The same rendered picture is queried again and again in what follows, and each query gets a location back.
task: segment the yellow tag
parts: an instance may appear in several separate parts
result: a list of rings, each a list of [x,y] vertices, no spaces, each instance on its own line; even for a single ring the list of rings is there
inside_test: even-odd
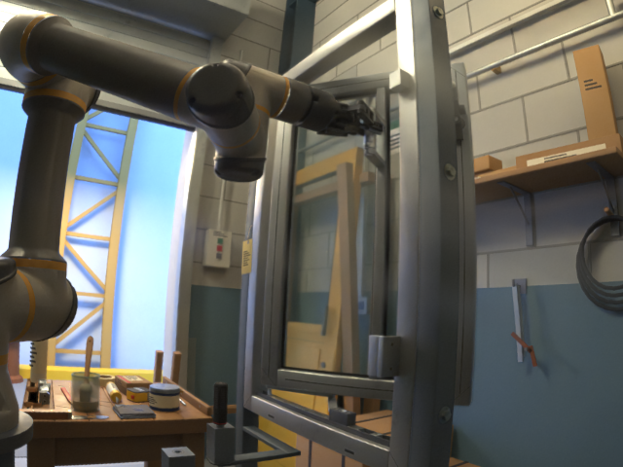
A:
[[[253,259],[253,238],[242,243],[242,275],[251,273],[251,260]]]

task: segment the bolt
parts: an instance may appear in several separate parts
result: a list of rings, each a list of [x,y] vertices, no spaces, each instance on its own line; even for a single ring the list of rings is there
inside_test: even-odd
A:
[[[451,163],[447,163],[444,167],[444,171],[446,172],[446,178],[448,180],[454,180],[457,178],[457,170]]]
[[[452,418],[452,411],[449,407],[442,407],[439,411],[439,421],[442,423],[448,423]]]
[[[444,13],[444,9],[441,7],[432,7],[432,13],[435,14],[436,17],[438,17],[439,19],[443,19],[444,16],[446,15]]]

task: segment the small cardboard box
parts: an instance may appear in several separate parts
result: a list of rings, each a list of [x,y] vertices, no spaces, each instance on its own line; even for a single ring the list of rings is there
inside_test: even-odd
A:
[[[559,148],[548,149],[546,151],[539,151],[538,153],[527,154],[525,156],[520,156],[516,159],[517,168],[527,167],[529,165],[533,165],[534,162],[530,163],[530,160],[534,159],[543,159],[547,157],[555,157],[558,159],[564,157],[570,157],[577,155],[577,152],[582,152],[585,154],[586,152],[600,151],[601,149],[616,147],[619,151],[623,152],[623,139],[621,139],[621,135],[618,133],[610,134],[608,136],[602,136],[595,139],[590,139],[588,141],[583,141],[581,143],[569,144],[567,146],[561,146]]]
[[[500,170],[502,168],[502,161],[500,159],[492,158],[491,156],[482,156],[474,159],[474,173],[492,172],[494,170]]]
[[[580,86],[588,139],[609,136],[618,131],[612,94],[605,72],[600,46],[588,47],[573,53]]]
[[[122,392],[122,394],[127,395],[129,387],[146,387],[147,389],[149,389],[149,386],[151,386],[152,382],[145,379],[144,377],[116,375],[115,384],[117,384],[117,387]]]

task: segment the cable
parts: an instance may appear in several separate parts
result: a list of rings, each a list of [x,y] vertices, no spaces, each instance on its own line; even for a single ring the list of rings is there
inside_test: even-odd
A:
[[[600,308],[609,311],[623,311],[623,285],[604,285],[599,282],[586,266],[584,249],[588,237],[600,226],[613,221],[623,222],[623,217],[608,215],[594,222],[584,234],[575,258],[575,270],[582,291],[588,299]]]

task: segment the control box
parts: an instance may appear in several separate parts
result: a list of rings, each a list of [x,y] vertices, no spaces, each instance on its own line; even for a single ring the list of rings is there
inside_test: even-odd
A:
[[[203,265],[228,268],[232,264],[232,233],[208,229],[203,243]]]

